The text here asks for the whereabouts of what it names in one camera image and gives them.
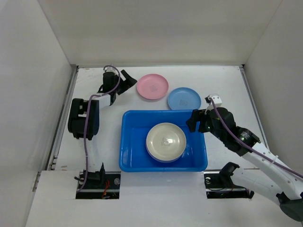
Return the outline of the pink plate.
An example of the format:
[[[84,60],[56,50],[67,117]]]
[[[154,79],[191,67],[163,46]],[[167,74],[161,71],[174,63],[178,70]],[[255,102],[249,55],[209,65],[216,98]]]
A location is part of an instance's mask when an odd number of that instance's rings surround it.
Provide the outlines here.
[[[166,95],[169,83],[159,74],[147,74],[138,80],[136,88],[139,95],[143,98],[157,100]]]

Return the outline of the cream plate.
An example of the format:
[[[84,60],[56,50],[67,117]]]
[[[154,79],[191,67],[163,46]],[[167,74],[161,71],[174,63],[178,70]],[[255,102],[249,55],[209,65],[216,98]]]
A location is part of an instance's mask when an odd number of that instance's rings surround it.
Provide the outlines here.
[[[164,122],[152,127],[147,134],[147,151],[161,156],[184,153],[187,145],[185,133],[175,124]]]

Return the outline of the purple plate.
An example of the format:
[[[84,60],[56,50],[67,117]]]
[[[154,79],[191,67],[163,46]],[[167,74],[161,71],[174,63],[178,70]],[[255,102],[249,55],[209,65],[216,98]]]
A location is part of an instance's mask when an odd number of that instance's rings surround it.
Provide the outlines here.
[[[158,153],[151,153],[148,151],[148,154],[151,156],[151,158],[153,158],[154,160],[158,161],[158,162],[161,162],[161,163],[172,163],[172,162],[175,162],[177,161],[178,159],[180,159],[183,155],[182,154],[169,154],[169,155],[163,155],[161,156],[160,154]]]

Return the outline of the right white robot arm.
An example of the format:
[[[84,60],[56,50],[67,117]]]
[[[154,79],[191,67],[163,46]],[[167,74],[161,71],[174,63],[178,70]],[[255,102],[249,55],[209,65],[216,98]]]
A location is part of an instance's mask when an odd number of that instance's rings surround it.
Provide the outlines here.
[[[278,205],[291,219],[303,220],[303,177],[295,174],[246,128],[236,125],[226,108],[193,110],[186,125],[190,132],[209,132],[230,151],[261,170],[266,178],[247,173],[238,164],[229,162],[219,172],[223,186],[241,186],[256,192]]]

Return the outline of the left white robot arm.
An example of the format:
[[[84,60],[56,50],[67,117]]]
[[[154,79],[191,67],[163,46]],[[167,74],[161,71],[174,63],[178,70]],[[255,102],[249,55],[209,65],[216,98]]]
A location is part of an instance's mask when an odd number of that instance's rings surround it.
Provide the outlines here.
[[[85,152],[85,169],[83,174],[75,179],[80,189],[89,183],[101,187],[106,183],[104,164],[95,145],[93,137],[97,135],[100,125],[100,111],[111,106],[118,95],[133,87],[137,80],[132,78],[125,70],[119,71],[116,67],[104,67],[102,85],[88,100],[74,98],[68,119],[68,131],[76,139],[83,139]]]

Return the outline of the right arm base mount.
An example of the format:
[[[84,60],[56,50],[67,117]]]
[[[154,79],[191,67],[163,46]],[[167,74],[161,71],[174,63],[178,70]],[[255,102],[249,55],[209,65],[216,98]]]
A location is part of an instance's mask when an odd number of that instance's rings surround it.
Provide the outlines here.
[[[255,194],[247,188],[224,182],[218,171],[204,172],[204,183],[208,199],[252,199]]]

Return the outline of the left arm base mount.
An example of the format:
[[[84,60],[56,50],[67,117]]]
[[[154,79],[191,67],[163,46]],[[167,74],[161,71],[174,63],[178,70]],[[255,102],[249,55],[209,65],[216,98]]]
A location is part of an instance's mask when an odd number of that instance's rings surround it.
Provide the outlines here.
[[[112,200],[119,199],[121,172],[105,172],[101,180],[87,179],[84,187],[77,192],[79,200]]]

